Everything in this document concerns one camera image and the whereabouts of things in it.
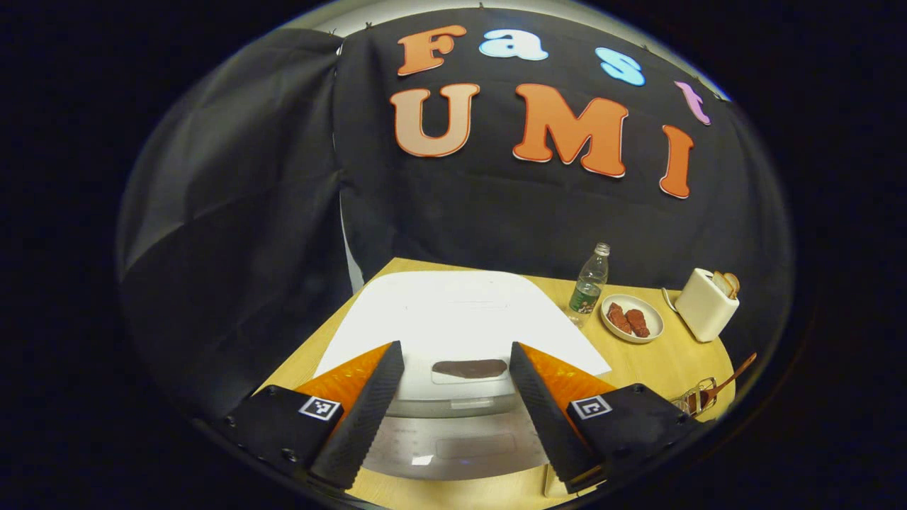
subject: wooden table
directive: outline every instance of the wooden table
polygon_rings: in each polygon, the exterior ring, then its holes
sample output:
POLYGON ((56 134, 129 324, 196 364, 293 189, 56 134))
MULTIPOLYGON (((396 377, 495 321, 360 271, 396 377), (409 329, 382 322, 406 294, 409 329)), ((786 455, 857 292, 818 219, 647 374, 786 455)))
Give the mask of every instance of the wooden table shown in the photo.
MULTIPOLYGON (((418 260, 393 259, 375 277, 419 270, 470 269, 418 260)), ((575 285, 575 282, 570 280, 533 276, 526 278, 562 308, 566 306, 575 285)), ((324 356, 327 345, 361 292, 361 290, 357 292, 340 307, 271 374, 261 387, 273 384, 294 388, 310 380, 315 374, 318 362, 324 356)), ((672 299, 679 293, 679 290, 668 292, 672 299)), ((605 329, 596 310, 593 313, 594 317, 588 320, 582 332, 611 366, 611 372, 602 376, 602 380, 614 387, 625 387, 640 382, 662 397, 673 398, 693 387, 701 379, 714 377, 721 382, 734 372, 721 339, 709 343, 695 341, 686 324, 665 303, 660 289, 606 285, 602 297, 611 294, 627 294, 644 299, 661 314, 665 329, 659 338, 648 344, 631 344, 613 336, 605 329)), ((698 419, 706 421, 720 416, 734 400, 735 389, 733 382, 727 385, 718 397, 717 403, 698 419)), ((347 492, 394 510, 434 508, 533 510, 559 505, 585 494, 586 491, 578 495, 568 495, 563 484, 552 477, 548 466, 539 466, 509 475, 458 481, 411 480, 362 468, 353 487, 347 492), (543 493, 546 483, 548 496, 543 493)))

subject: brown food piece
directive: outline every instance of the brown food piece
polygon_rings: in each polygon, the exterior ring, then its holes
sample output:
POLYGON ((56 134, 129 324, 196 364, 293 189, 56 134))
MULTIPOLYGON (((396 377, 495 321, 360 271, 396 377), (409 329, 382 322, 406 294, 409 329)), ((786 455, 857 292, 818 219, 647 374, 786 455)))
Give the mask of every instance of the brown food piece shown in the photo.
POLYGON ((464 379, 496 378, 506 369, 507 364, 501 359, 438 361, 432 366, 433 372, 464 379))
POLYGON ((649 328, 646 327, 646 317, 642 315, 642 312, 637 309, 632 309, 627 312, 627 322, 629 326, 633 328, 633 334, 640 338, 646 338, 649 336, 649 328))
POLYGON ((633 329, 630 327, 627 318, 623 316, 623 308, 620 307, 617 303, 611 303, 611 306, 608 307, 608 320, 611 321, 611 324, 615 325, 623 331, 624 333, 630 334, 633 332, 633 329))

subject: white wall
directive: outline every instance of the white wall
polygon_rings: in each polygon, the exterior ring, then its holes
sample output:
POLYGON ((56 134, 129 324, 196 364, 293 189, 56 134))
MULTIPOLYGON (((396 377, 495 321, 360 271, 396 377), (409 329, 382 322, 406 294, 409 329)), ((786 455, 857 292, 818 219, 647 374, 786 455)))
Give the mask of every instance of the white wall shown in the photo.
MULTIPOLYGON (((618 18, 607 15, 598 9, 571 0, 483 0, 485 7, 520 9, 534 13, 557 16, 586 26, 597 28, 602 32, 614 34, 621 39, 646 47, 661 58, 671 62, 680 69, 699 77, 699 81, 715 95, 728 100, 724 92, 692 65, 671 53, 669 49, 649 34, 627 25, 618 18)), ((457 9, 478 7, 473 0, 337 0, 306 13, 281 28, 308 28, 322 32, 334 31, 334 34, 346 37, 353 32, 366 28, 366 22, 378 25, 399 17, 457 9)))

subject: plastic bottle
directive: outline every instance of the plastic bottle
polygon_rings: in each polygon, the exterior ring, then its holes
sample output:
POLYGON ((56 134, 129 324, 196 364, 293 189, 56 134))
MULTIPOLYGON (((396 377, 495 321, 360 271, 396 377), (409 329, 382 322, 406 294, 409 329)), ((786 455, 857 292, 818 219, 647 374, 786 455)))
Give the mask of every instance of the plastic bottle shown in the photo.
POLYGON ((589 316, 595 311, 599 302, 601 287, 608 282, 608 256, 610 254, 610 246, 603 242, 598 243, 592 257, 582 266, 580 275, 576 279, 576 287, 573 289, 573 295, 570 302, 567 303, 565 312, 577 328, 582 328, 589 320, 589 316))

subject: plate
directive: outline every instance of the plate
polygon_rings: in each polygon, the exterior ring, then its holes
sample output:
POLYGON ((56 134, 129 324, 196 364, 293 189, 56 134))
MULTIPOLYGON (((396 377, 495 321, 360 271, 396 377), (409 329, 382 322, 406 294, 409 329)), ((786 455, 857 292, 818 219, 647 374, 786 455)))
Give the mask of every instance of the plate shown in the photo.
POLYGON ((642 299, 634 298, 633 296, 628 296, 626 294, 612 294, 603 299, 601 301, 600 314, 601 320, 605 322, 605 327, 608 328, 608 331, 613 333, 617 338, 633 342, 634 344, 647 344, 655 338, 658 338, 665 329, 665 321, 661 319, 661 315, 652 308, 651 305, 642 299), (617 303, 624 310, 624 313, 627 313, 632 309, 641 311, 642 316, 646 318, 646 326, 649 328, 649 335, 645 338, 640 338, 633 333, 624 333, 618 329, 617 326, 611 324, 611 321, 608 320, 607 316, 608 308, 610 308, 611 303, 617 303))

